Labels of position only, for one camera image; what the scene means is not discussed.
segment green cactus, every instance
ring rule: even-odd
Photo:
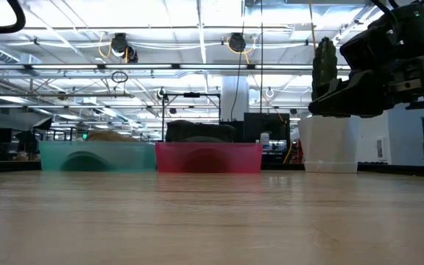
[[[336,47],[333,41],[327,37],[323,38],[315,51],[314,70],[312,71],[312,100],[318,98],[317,87],[336,79],[337,63]]]

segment teal plastic bin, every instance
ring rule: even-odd
[[[156,170],[155,146],[100,141],[41,141],[42,170],[147,172]]]

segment pink plastic bin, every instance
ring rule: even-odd
[[[262,144],[157,143],[159,172],[259,173]]]

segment white plastic container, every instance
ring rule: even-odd
[[[269,133],[267,132],[261,133],[260,143],[263,144],[263,150],[271,149],[271,146],[269,145]]]
[[[317,173],[356,173],[357,118],[312,116],[299,121],[305,170]]]

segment table surface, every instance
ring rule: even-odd
[[[0,264],[424,264],[424,177],[2,173]]]

